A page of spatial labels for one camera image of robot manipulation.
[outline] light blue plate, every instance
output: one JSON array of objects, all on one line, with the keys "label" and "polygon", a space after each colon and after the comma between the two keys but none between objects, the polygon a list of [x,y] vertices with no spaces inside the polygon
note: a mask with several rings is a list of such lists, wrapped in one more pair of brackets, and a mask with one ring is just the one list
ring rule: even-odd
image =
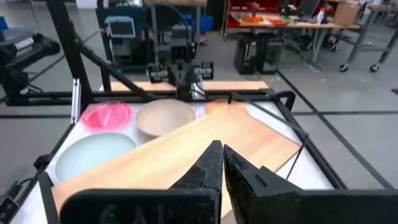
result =
[{"label": "light blue plate", "polygon": [[123,134],[100,133],[87,136],[62,153],[55,164],[55,178],[61,183],[135,147],[134,141]]}]

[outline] bowl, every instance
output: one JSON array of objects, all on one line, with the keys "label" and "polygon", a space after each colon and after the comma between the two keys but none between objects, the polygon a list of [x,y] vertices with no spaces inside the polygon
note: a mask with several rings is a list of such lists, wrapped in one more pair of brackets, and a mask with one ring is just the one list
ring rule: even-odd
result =
[{"label": "bowl", "polygon": [[193,108],[182,101],[164,99],[144,105],[136,114],[136,127],[159,137],[195,120]]}]

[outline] wooden cutting board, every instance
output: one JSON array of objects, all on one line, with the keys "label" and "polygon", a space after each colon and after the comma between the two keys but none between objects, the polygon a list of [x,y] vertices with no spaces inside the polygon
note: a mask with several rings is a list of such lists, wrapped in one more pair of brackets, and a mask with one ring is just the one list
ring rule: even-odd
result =
[{"label": "wooden cutting board", "polygon": [[[273,171],[299,149],[298,144],[250,115],[227,106],[54,186],[57,209],[84,189],[167,189],[191,168],[212,140],[221,140],[255,166]],[[221,217],[231,209],[223,181]]]}]

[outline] gray floor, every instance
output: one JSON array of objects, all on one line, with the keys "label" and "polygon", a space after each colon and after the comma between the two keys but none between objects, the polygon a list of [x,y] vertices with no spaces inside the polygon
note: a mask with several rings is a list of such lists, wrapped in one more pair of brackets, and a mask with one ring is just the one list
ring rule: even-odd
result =
[{"label": "gray floor", "polygon": [[[44,5],[34,6],[40,27],[45,35],[58,40],[50,14]],[[82,39],[98,30],[94,10],[77,10],[68,7],[70,18],[75,23]],[[34,24],[30,7],[25,4],[0,4],[0,14],[10,25]],[[374,45],[383,46],[389,40],[393,30],[383,26],[371,29],[366,40]],[[217,80],[255,79],[239,76],[232,65],[234,40],[223,42],[217,33],[208,35],[209,46],[199,51],[197,60],[211,60],[215,63]],[[94,35],[88,42],[98,55],[104,58],[100,36]],[[391,88],[398,88],[396,58],[394,49],[389,60],[378,73],[369,73],[370,65],[376,63],[380,53],[360,54],[346,73],[339,73],[338,67],[348,58],[351,46],[341,43],[337,52],[322,50],[318,59],[325,71],[316,72],[304,64],[297,55],[284,51],[280,70],[290,83],[279,75],[262,76],[261,79],[277,91],[291,90],[293,85],[301,92],[321,117],[332,124],[341,133],[349,145],[355,148],[392,186],[398,188],[398,152],[396,145],[396,127],[398,126],[398,96]],[[27,68],[30,72],[40,72],[62,56],[62,53],[47,57]],[[84,58],[86,71],[92,89],[101,86],[100,70]],[[129,76],[134,80],[145,77]],[[72,78],[67,61],[62,59],[51,69],[35,79],[32,84],[44,90],[71,90]],[[297,98],[294,114],[302,127],[310,133],[316,146],[329,163],[352,189],[379,189],[382,185],[350,153],[338,134],[333,133],[319,116],[311,114],[312,109],[301,98]],[[393,111],[395,114],[378,114],[375,111]],[[18,107],[10,108],[0,104],[1,115],[10,114],[68,114],[69,106]],[[0,192],[4,192],[15,180],[32,176],[35,172],[32,163],[41,154],[51,151],[67,128],[68,119],[0,119]]]}]

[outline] white tabletop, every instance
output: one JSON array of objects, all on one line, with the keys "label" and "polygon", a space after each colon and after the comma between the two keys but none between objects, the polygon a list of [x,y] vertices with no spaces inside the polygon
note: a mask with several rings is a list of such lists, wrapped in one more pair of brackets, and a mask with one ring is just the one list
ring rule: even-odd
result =
[{"label": "white tabletop", "polygon": [[[274,114],[283,118],[282,114],[276,107],[276,105],[272,102],[264,102],[258,103],[265,109],[273,112]],[[139,108],[143,104],[133,104],[132,111],[135,114],[135,111],[138,111]],[[191,104],[194,110],[196,111],[197,117],[201,117],[204,114],[204,103],[192,103]],[[252,105],[246,105],[251,116],[255,117],[259,121],[267,124],[268,127],[275,129],[279,133],[283,134],[287,138],[301,144],[300,139],[294,133],[293,129],[276,120],[275,118],[265,114],[261,110],[253,107]],[[144,139],[142,135],[139,134],[138,130],[135,127],[132,127],[132,135],[129,137],[139,146],[144,144],[148,139]],[[46,171],[48,172],[50,178],[53,178],[55,163],[62,154],[63,151],[67,149],[71,144],[76,142],[77,140],[90,135],[89,132],[85,131],[83,125],[79,122],[75,125],[73,130],[70,132],[69,136],[66,138],[65,142],[62,144],[61,148],[58,150],[53,160],[47,167]],[[293,157],[288,163],[286,163],[277,174],[281,177],[286,178],[289,173],[290,168],[292,167],[293,161],[295,157]],[[322,173],[317,163],[313,160],[308,151],[304,148],[290,177],[289,181],[302,189],[333,189],[332,185]],[[29,196],[26,198],[25,202],[22,204],[21,208],[15,215],[14,219],[11,222],[12,224],[17,223],[47,223],[47,219],[45,217],[43,201],[40,193],[39,184],[36,184],[32,189]]]}]

